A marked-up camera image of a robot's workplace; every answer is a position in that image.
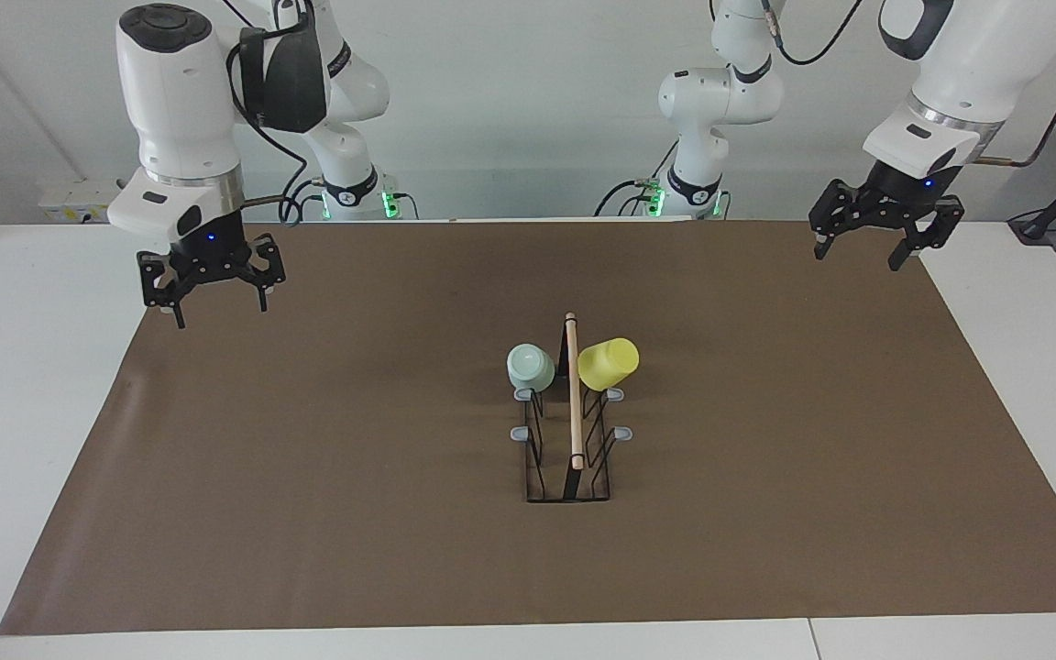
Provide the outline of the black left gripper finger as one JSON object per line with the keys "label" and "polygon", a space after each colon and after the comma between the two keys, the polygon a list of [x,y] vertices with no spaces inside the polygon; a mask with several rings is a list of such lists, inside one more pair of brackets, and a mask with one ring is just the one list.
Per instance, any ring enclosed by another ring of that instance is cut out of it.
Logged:
{"label": "black left gripper finger", "polygon": [[953,231],[963,220],[964,208],[957,196],[944,196],[935,202],[928,209],[934,214],[926,228],[920,228],[918,222],[925,216],[914,209],[893,212],[892,222],[895,228],[904,230],[904,238],[898,242],[892,254],[888,258],[888,267],[899,271],[905,266],[907,259],[926,249],[939,249],[953,235]]}
{"label": "black left gripper finger", "polygon": [[843,180],[832,180],[826,185],[808,213],[810,230],[817,239],[814,247],[817,260],[826,258],[835,238],[867,226],[871,192],[872,189],[851,187]]}

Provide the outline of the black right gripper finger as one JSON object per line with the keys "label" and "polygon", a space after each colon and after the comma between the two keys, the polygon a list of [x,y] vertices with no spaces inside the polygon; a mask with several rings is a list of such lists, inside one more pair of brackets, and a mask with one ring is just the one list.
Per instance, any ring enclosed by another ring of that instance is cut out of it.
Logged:
{"label": "black right gripper finger", "polygon": [[136,254],[139,276],[142,276],[142,297],[149,308],[172,313],[180,329],[187,326],[182,312],[182,301],[190,293],[188,281],[180,279],[173,271],[173,254],[156,254],[139,251]]}
{"label": "black right gripper finger", "polygon": [[280,246],[270,233],[257,235],[232,252],[235,279],[256,289],[261,313],[268,312],[268,296],[276,285],[286,281]]}

